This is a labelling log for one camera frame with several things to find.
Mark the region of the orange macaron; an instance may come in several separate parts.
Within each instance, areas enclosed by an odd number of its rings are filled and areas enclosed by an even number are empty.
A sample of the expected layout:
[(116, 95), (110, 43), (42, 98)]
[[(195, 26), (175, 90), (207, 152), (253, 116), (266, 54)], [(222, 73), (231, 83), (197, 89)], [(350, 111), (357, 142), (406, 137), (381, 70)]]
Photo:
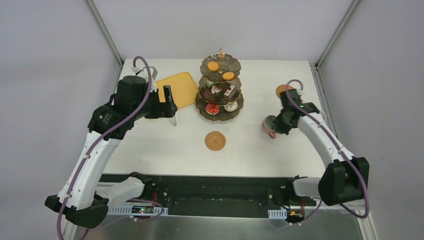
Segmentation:
[(207, 68), (211, 71), (211, 72), (216, 72), (219, 69), (220, 65), (215, 62), (215, 61), (210, 61), (207, 63)]
[(233, 72), (231, 72), (231, 71), (225, 72), (225, 73), (222, 75), (222, 79), (223, 79), (224, 81), (231, 81), (231, 80), (233, 80), (234, 78), (235, 78), (235, 74), (234, 74)]

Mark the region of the orange ceramic cup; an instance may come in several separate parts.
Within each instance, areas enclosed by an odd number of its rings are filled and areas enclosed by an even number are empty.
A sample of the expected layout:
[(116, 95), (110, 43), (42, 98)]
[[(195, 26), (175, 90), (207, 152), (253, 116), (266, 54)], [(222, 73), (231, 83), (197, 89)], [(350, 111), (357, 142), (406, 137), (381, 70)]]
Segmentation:
[(276, 118), (274, 115), (268, 115), (263, 121), (261, 125), (261, 129), (264, 133), (266, 133), (271, 139), (276, 138), (276, 131), (274, 129), (273, 121)]

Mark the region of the woven round coaster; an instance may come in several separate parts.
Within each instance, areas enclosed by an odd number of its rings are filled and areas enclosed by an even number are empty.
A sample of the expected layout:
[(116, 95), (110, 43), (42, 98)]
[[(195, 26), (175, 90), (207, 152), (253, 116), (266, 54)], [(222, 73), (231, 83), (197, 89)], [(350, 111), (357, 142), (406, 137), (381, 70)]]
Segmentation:
[(278, 97), (279, 99), (281, 99), (282, 95), (285, 95), (285, 92), (286, 92), (286, 91), (288, 91), (288, 90), (293, 90), (293, 89), (294, 89), (294, 87), (292, 87), (292, 86), (290, 86), (290, 85), (288, 85), (288, 84), (282, 84), (282, 85), (279, 85), (279, 86), (276, 88), (275, 93), (276, 93), (277, 97)]
[(220, 151), (225, 147), (227, 140), (221, 132), (212, 131), (205, 136), (204, 143), (209, 150)]

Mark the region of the blue ceramic cup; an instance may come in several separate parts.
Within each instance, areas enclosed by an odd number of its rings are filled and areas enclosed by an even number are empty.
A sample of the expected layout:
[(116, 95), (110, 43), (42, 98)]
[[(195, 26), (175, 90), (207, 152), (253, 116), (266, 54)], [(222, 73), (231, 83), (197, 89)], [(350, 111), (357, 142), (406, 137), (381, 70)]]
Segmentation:
[(327, 120), (327, 114), (324, 111), (320, 111), (319, 114), (322, 116), (323, 121), (325, 122)]

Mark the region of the white glazed donut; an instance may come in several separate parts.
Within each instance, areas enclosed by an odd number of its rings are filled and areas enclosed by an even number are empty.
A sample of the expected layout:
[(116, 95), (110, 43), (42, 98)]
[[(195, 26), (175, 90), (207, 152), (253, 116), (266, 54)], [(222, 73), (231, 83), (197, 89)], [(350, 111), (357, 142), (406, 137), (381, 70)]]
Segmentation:
[(223, 108), (227, 112), (234, 112), (235, 110), (238, 109), (238, 103), (237, 101), (229, 102)]

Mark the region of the pink handled metal tongs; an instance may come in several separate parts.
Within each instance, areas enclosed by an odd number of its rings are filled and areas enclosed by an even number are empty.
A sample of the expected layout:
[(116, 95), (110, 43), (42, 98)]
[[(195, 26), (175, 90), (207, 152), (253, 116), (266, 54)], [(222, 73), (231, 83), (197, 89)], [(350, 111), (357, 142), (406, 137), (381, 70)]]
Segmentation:
[(170, 117), (170, 118), (169, 118), (169, 120), (170, 120), (170, 122), (172, 123), (172, 125), (173, 125), (174, 127), (176, 127), (176, 126), (177, 126), (177, 119), (176, 119), (176, 116)]

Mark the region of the green layered cake piece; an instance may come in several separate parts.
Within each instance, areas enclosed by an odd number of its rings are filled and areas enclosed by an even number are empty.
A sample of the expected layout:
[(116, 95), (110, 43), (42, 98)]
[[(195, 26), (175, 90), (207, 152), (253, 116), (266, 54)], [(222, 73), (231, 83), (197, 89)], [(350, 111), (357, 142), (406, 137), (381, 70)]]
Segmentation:
[(207, 81), (205, 82), (205, 86), (206, 86), (208, 89), (210, 89), (210, 88), (211, 88), (214, 84), (215, 84), (215, 82), (210, 81), (210, 80), (207, 80)]

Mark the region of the chocolate cake slice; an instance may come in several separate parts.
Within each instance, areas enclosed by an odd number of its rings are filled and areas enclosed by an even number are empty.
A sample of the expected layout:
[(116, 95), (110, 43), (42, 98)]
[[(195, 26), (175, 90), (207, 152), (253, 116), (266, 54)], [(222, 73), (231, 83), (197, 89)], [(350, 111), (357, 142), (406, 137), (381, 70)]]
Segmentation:
[(209, 88), (209, 93), (211, 95), (217, 95), (221, 92), (221, 88), (219, 86), (213, 85), (211, 88)]

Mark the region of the three tier dark cake stand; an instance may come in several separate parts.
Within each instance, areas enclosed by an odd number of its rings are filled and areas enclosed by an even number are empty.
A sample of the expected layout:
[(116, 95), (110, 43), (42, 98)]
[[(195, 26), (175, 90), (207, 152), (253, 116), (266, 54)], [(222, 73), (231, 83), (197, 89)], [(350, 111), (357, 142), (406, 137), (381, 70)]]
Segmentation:
[(205, 57), (199, 67), (201, 78), (195, 107), (206, 120), (229, 121), (244, 107), (240, 61), (222, 49)]

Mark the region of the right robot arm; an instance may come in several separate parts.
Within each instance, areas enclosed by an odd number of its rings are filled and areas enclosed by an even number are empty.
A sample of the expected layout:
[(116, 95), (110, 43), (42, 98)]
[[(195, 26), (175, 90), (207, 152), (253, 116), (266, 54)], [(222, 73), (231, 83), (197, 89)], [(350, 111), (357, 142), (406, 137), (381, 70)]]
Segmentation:
[(325, 171), (321, 177), (296, 177), (284, 190), (284, 200), (296, 205), (304, 197), (317, 198), (328, 206), (366, 198), (370, 171), (364, 157), (356, 157), (329, 130), (312, 102), (303, 102), (295, 89), (280, 93), (282, 110), (272, 121), (273, 131), (288, 135), (299, 129), (320, 156)]

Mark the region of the red strawberry tart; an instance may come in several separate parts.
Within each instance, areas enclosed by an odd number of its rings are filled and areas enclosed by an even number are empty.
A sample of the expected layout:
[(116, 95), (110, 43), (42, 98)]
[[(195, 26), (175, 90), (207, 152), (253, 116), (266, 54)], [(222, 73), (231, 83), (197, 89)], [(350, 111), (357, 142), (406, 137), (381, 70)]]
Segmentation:
[(214, 116), (214, 115), (217, 115), (220, 112), (220, 106), (216, 105), (216, 104), (208, 103), (205, 106), (205, 110), (206, 110), (207, 114)]

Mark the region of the yellow serving tray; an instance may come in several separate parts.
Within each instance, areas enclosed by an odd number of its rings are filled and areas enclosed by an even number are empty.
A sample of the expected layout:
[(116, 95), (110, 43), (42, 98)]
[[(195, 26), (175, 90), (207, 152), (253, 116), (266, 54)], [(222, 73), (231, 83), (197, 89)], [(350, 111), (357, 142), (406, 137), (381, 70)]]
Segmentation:
[(181, 72), (156, 81), (159, 101), (165, 102), (163, 86), (170, 86), (173, 100), (178, 109), (195, 103), (198, 87), (189, 72)]

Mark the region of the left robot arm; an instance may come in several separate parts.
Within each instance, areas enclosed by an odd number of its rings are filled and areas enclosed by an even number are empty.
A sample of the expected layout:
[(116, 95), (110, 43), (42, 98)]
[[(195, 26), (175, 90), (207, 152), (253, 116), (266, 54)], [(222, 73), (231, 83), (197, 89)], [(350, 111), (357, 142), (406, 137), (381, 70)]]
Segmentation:
[(94, 110), (88, 124), (84, 149), (63, 189), (45, 200), (45, 206), (72, 224), (94, 229), (105, 219), (109, 209), (137, 198), (152, 198), (152, 180), (138, 172), (105, 190), (97, 191), (104, 169), (127, 131), (141, 118), (173, 118), (177, 112), (172, 88), (152, 89), (153, 81), (128, 75), (117, 84), (107, 103)]

